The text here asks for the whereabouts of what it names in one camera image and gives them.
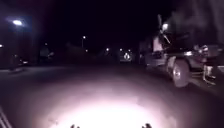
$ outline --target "truck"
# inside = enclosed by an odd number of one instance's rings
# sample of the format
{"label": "truck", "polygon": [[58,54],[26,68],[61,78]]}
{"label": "truck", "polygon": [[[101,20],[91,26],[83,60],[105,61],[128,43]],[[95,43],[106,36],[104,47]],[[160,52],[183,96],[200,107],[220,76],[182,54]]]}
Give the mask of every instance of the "truck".
{"label": "truck", "polygon": [[147,68],[162,69],[176,87],[186,87],[192,77],[209,85],[220,82],[224,67],[221,10],[211,0],[190,0],[178,4],[165,21],[159,15],[159,29],[145,55]]}

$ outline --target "wheel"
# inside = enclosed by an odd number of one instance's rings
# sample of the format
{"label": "wheel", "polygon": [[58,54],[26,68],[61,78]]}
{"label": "wheel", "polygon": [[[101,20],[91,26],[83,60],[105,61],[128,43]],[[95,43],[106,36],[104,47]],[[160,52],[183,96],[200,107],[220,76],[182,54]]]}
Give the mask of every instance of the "wheel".
{"label": "wheel", "polygon": [[189,83],[190,70],[184,60],[176,60],[173,67],[173,81],[178,88],[186,87]]}

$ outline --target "asphalt road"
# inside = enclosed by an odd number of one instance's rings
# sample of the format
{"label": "asphalt road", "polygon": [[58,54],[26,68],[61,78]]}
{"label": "asphalt road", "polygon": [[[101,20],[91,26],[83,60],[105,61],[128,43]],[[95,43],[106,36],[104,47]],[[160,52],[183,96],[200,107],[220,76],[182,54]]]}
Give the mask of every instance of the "asphalt road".
{"label": "asphalt road", "polygon": [[133,66],[0,72],[0,104],[13,128],[223,128],[224,100]]}

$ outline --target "truck cab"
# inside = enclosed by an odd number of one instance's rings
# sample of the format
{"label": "truck cab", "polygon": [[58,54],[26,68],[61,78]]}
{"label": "truck cab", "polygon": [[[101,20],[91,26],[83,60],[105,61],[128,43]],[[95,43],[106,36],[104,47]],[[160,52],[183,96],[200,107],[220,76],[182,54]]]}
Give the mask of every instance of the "truck cab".
{"label": "truck cab", "polygon": [[176,87],[185,87],[190,78],[201,77],[206,83],[215,85],[216,67],[220,67],[223,46],[220,44],[186,44],[188,35],[176,35],[160,30],[152,41],[150,52],[145,56],[147,68],[165,71]]}

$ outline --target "street light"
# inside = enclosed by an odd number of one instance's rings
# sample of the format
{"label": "street light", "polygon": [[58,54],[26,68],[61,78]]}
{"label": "street light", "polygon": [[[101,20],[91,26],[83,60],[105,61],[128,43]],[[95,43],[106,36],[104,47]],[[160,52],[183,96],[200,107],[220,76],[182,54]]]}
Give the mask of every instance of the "street light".
{"label": "street light", "polygon": [[21,20],[13,20],[12,23],[13,23],[14,25],[16,25],[16,26],[22,26],[22,25],[23,25],[23,23],[22,23]]}
{"label": "street light", "polygon": [[167,24],[167,23],[163,24],[163,26],[162,26],[163,31],[166,31],[168,29],[168,27],[169,27],[169,24]]}
{"label": "street light", "polygon": [[86,36],[82,36],[82,48],[84,47],[84,40],[86,39]]}

